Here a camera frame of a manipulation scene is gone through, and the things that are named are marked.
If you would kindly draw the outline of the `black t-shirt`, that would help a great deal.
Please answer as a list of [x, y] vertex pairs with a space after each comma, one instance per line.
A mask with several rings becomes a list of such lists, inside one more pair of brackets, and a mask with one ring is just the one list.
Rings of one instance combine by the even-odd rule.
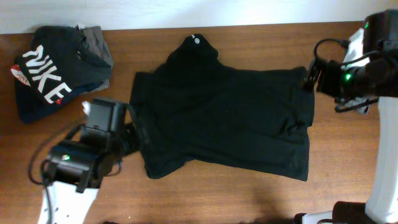
[[152, 145], [141, 152], [159, 179], [198, 160], [308, 179], [315, 97], [304, 67], [240, 70], [223, 65], [202, 36], [185, 38], [153, 72], [137, 72], [130, 104]]

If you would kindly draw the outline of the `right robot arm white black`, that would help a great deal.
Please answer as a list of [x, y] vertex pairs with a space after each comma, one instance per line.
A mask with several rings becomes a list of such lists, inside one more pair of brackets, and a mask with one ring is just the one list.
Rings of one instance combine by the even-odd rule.
[[366, 202], [336, 202], [320, 213], [298, 213], [295, 223], [397, 223], [397, 9], [376, 12], [348, 40], [342, 62], [314, 59], [302, 79], [304, 90], [335, 100], [335, 111], [364, 111], [377, 104], [379, 147], [373, 188]]

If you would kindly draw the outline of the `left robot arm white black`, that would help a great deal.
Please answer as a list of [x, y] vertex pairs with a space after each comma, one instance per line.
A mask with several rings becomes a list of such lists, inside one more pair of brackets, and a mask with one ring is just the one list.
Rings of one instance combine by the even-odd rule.
[[96, 98], [40, 164], [43, 201], [39, 223], [83, 223], [105, 177], [118, 175], [123, 158], [139, 148], [132, 106]]

